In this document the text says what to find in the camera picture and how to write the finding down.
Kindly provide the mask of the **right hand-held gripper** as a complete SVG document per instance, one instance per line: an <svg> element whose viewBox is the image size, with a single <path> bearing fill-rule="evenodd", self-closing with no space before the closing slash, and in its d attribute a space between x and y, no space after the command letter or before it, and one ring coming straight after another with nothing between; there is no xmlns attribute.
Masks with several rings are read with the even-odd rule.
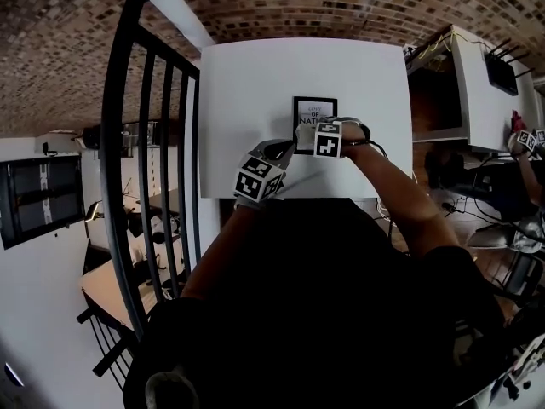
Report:
<svg viewBox="0 0 545 409"><path fill-rule="evenodd" d="M341 158L344 147L366 143L366 126L357 118L321 118L314 132L313 156Z"/></svg>

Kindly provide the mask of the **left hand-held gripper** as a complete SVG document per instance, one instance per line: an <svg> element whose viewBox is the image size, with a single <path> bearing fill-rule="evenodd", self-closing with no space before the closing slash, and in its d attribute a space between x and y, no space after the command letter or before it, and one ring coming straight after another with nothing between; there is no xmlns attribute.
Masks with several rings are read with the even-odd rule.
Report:
<svg viewBox="0 0 545 409"><path fill-rule="evenodd" d="M283 185L295 152L295 142L285 139L262 141L241 159L233 194L253 204L271 198Z"/></svg>

